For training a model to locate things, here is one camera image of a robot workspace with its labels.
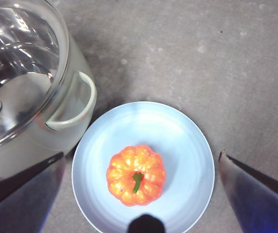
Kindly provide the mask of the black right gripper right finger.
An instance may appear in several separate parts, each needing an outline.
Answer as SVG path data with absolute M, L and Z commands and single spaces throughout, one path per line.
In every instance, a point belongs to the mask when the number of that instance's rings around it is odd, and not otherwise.
M 229 156 L 218 159 L 220 178 L 244 233 L 278 233 L 278 180 Z

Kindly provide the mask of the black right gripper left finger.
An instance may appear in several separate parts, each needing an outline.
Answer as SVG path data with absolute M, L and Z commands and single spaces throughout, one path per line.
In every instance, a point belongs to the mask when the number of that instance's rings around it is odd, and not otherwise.
M 0 181 L 0 233 L 41 232 L 60 189 L 62 152 Z

